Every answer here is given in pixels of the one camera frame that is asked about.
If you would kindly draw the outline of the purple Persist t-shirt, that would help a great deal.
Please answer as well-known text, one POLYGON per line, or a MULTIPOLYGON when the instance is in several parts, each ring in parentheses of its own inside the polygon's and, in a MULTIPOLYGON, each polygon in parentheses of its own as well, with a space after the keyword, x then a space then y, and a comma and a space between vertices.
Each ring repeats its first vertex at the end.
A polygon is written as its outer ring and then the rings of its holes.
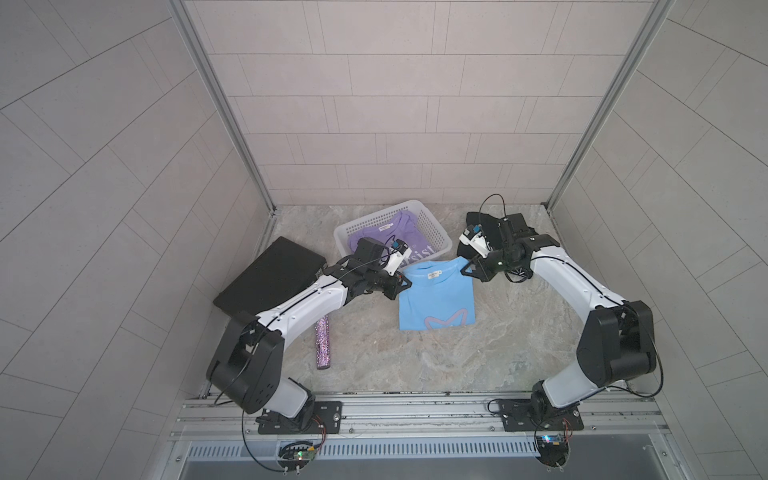
POLYGON ((372 238, 387 246, 391 246, 395 239, 401 239, 411 249, 411 255, 407 264, 424 260, 426 257, 435 254, 436 250, 418 229, 417 221, 417 216, 411 211, 398 211, 387 220, 382 220, 378 224, 365 227, 350 234, 347 245, 354 252, 359 241, 363 238, 372 238))

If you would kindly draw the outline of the light blue t-shirt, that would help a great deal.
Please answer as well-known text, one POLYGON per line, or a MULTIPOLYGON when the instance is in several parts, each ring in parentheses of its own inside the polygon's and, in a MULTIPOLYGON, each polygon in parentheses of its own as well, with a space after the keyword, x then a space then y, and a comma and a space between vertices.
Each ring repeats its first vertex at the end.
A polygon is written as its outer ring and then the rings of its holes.
POLYGON ((461 273, 468 263, 457 257, 408 266, 404 275, 411 286, 398 295, 400 329, 426 331, 475 324, 473 279, 461 273))

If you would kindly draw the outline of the black t-shirt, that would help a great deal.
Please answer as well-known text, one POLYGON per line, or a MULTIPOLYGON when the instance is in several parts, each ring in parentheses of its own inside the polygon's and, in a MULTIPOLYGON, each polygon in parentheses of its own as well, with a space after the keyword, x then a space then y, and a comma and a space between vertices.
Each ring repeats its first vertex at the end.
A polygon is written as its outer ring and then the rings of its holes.
POLYGON ((497 218, 487 213, 470 211, 466 214, 465 220, 468 226, 480 225, 486 240, 492 245, 499 245, 504 239, 537 235, 521 213, 497 218))

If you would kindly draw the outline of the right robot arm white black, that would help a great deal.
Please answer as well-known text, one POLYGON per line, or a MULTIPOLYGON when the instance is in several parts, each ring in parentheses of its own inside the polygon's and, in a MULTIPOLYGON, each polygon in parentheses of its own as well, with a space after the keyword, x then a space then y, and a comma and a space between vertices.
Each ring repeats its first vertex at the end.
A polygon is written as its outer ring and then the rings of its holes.
POLYGON ((653 313, 647 304, 629 301, 600 284, 557 240, 538 233, 521 214, 467 213, 457 253, 468 261, 462 274, 481 282, 499 274, 511 283, 544 280, 582 321, 575 361, 532 389, 530 404, 537 413, 564 410, 659 367, 653 313))

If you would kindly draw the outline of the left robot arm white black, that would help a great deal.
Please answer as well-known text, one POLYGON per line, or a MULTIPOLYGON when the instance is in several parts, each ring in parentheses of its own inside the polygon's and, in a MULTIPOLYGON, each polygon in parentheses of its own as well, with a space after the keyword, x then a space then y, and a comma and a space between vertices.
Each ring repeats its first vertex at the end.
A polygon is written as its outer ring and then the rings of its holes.
POLYGON ((206 379, 248 414, 310 416, 313 394, 283 370, 286 349, 323 317, 375 292, 394 300, 411 282, 400 267, 411 248, 400 238, 371 237, 333 264, 278 238, 214 304, 230 318, 206 379))

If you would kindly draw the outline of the white perforated plastic basket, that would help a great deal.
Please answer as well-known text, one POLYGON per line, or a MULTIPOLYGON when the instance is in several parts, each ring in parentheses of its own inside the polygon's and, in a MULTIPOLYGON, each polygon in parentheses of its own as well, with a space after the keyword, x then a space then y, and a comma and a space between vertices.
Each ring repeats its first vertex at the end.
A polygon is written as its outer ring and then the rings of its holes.
POLYGON ((342 257, 351 255, 365 237, 387 246, 394 240, 403 240, 411 249, 405 265, 436 260, 453 247, 447 231, 418 200, 408 200, 342 224, 333 235, 342 257))

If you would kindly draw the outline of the purple glitter tumbler bottle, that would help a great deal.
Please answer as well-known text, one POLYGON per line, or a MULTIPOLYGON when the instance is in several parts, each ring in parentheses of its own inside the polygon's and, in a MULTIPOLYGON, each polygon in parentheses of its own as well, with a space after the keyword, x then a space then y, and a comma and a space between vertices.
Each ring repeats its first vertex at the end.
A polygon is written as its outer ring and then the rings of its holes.
POLYGON ((316 367, 326 370, 331 366, 330 321, 322 317, 315 324, 316 367))

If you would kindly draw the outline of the black hard case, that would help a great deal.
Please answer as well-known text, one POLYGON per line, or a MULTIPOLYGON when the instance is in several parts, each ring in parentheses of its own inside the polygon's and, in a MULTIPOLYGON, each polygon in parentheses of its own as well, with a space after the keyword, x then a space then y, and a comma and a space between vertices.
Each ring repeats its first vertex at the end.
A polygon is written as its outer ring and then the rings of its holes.
POLYGON ((230 317, 256 315, 308 288, 326 258, 283 236, 278 237, 213 301, 230 317))

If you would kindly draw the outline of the right green circuit board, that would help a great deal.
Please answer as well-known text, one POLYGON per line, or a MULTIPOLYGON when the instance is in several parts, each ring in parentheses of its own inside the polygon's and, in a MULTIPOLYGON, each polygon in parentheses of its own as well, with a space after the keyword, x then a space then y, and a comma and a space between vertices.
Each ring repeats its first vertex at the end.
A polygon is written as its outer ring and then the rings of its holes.
POLYGON ((569 441, 561 434, 546 434, 535 437, 538 461, 549 467, 562 469, 570 456, 569 441))

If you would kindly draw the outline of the green circuit board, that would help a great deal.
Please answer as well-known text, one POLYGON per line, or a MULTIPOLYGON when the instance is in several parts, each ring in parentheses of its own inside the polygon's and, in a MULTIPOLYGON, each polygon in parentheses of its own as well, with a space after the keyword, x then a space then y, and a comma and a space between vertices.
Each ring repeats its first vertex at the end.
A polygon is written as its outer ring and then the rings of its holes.
POLYGON ((296 441, 282 446, 277 454, 278 465, 285 471, 301 471, 315 460, 319 447, 311 441, 296 441))
POLYGON ((562 469, 570 456, 569 441, 561 434, 546 434, 535 437, 538 461, 549 467, 562 469))

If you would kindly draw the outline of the left green circuit board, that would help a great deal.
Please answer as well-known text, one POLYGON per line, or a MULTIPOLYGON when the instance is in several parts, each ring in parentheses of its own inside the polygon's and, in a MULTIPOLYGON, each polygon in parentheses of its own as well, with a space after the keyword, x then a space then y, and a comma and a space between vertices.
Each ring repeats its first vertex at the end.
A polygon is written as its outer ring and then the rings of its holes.
POLYGON ((282 446, 277 454, 278 465, 285 471, 301 471, 315 460, 319 447, 311 441, 296 441, 282 446))

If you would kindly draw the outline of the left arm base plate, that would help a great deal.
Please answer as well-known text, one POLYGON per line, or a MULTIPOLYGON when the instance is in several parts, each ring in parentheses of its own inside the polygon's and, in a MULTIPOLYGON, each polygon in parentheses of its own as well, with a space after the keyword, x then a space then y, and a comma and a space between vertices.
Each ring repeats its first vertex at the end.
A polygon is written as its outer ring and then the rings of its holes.
POLYGON ((264 409, 256 419, 260 435, 338 434, 343 403, 315 401, 304 407, 296 417, 289 418, 277 411, 264 409))

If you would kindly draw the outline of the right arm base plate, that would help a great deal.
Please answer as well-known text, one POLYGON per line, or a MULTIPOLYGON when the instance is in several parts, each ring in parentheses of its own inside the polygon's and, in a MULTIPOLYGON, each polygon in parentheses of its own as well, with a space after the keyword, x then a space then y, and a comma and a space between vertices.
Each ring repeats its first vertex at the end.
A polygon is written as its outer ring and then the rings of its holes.
POLYGON ((552 407, 545 397, 534 399, 494 399, 487 408, 498 416, 505 432, 582 431, 584 423, 577 405, 552 407))

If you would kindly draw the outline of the aluminium mounting rail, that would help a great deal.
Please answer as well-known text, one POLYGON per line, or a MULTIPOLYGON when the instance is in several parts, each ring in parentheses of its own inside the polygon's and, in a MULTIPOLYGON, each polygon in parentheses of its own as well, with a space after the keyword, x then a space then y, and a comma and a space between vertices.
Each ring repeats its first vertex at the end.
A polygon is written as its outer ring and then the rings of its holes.
MULTIPOLYGON (((340 394, 318 395, 318 402, 340 402, 340 413, 324 420, 327 440, 368 438, 458 438, 532 436, 554 433, 586 435, 666 434, 667 421, 654 400, 622 392, 603 392, 570 409, 570 418, 527 420, 522 400, 501 406, 500 400, 522 398, 522 393, 476 394, 340 394)), ((185 401, 170 427, 170 439, 184 440, 294 440, 320 439, 315 421, 302 432, 276 427, 260 435, 260 415, 243 414, 234 404, 213 406, 213 400, 185 401)))

